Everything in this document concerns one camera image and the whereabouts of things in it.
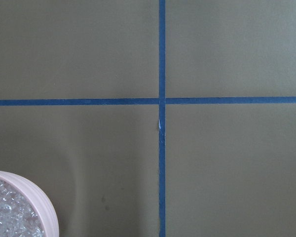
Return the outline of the clear ice cubes pile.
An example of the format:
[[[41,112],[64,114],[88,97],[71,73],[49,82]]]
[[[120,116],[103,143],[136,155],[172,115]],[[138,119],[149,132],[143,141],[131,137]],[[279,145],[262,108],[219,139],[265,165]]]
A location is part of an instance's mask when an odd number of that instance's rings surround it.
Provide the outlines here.
[[[0,179],[0,237],[43,237],[40,220],[25,197]]]

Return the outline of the pink ribbed bowl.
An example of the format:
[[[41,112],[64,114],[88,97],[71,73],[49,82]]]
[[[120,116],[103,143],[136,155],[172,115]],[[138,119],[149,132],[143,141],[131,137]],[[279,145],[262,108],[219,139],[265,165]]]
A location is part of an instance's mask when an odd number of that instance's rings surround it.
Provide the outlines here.
[[[59,223],[54,206],[39,186],[20,175],[5,171],[0,171],[0,180],[10,184],[30,203],[38,215],[46,237],[59,236]]]

